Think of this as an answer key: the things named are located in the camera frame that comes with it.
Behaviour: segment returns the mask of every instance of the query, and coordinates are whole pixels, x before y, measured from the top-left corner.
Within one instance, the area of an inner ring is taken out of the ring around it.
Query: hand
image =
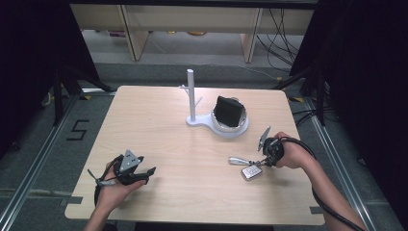
[[[104,180],[114,177],[114,166],[111,166]],[[132,185],[125,186],[120,184],[117,180],[115,181],[116,184],[114,185],[101,187],[96,208],[111,212],[113,209],[119,207],[123,203],[126,196],[146,184],[146,181],[142,180],[137,181]]]
[[[290,136],[284,132],[279,132],[275,136],[277,139],[289,138]],[[294,142],[283,142],[284,155],[276,163],[276,167],[289,167],[289,168],[305,168],[309,162],[313,162],[315,159],[300,145]]]

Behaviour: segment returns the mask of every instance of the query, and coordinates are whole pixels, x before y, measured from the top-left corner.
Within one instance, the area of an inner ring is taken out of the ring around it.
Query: gray carpet
[[[251,68],[214,65],[131,65],[97,64],[103,83],[111,87],[122,85],[180,86],[187,84],[186,70],[194,70],[195,85],[206,88],[269,89],[277,81],[276,77],[288,78],[288,73],[272,68]],[[80,82],[84,88],[93,88]],[[289,97],[298,97],[301,81],[285,89]],[[92,148],[106,112],[113,100],[112,96],[92,96],[89,100],[79,100],[68,115],[58,141],[19,212],[12,230],[81,230],[85,220],[71,220],[64,217],[67,194],[76,184],[79,174]],[[290,102],[293,112],[306,110],[305,103]],[[38,111],[31,125],[21,135],[21,149],[10,151],[0,161],[0,206],[3,209],[11,198],[10,192],[16,189],[28,167],[35,159],[53,123],[53,105]],[[297,121],[303,115],[296,115]],[[358,153],[347,136],[341,122],[334,113],[325,113],[326,129],[338,148],[342,160],[358,192],[370,209],[370,214],[378,230],[402,230],[381,191],[370,176],[370,172],[356,162]],[[77,129],[87,130],[80,141],[80,133],[72,132],[78,119]],[[329,177],[342,192],[336,172],[327,157],[315,126],[309,119],[298,127],[303,141],[314,150]],[[119,230],[133,230],[133,222],[120,221]],[[274,230],[325,230],[324,226],[276,226]]]

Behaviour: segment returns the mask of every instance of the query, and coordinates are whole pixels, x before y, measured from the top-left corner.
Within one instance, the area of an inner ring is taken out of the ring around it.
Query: white pole
[[[187,70],[187,80],[189,83],[190,120],[195,121],[194,71],[192,69]]]

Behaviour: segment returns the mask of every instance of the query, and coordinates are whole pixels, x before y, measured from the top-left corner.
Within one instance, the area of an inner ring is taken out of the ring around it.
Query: wooden table top
[[[322,215],[311,184],[302,169],[263,167],[262,174],[245,181],[244,166],[228,164],[231,156],[263,160],[258,141],[268,126],[299,138],[286,95],[281,90],[195,89],[202,96],[197,115],[208,114],[217,97],[236,97],[245,106],[249,126],[233,139],[204,126],[191,127],[189,98],[169,87],[120,87],[95,140],[68,204],[68,218],[89,218],[94,209],[95,182],[87,172],[102,175],[105,165],[130,149],[144,156],[136,173],[157,167],[147,185],[132,192],[110,219],[230,224],[321,225]]]

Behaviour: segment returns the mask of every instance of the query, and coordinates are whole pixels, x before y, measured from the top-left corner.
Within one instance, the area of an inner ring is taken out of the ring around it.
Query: round white base
[[[246,120],[245,120],[245,123],[240,128],[235,130],[234,132],[219,131],[215,127],[215,125],[213,124],[211,114],[196,115],[195,116],[195,121],[191,121],[191,117],[188,116],[186,118],[186,122],[187,122],[187,124],[189,124],[189,126],[192,126],[192,127],[207,126],[207,127],[211,128],[211,130],[213,130],[213,132],[215,132],[217,135],[219,135],[221,137],[224,137],[224,138],[236,138],[236,137],[242,135],[246,131],[246,129],[248,128],[248,125],[249,125],[249,119],[247,117]]]

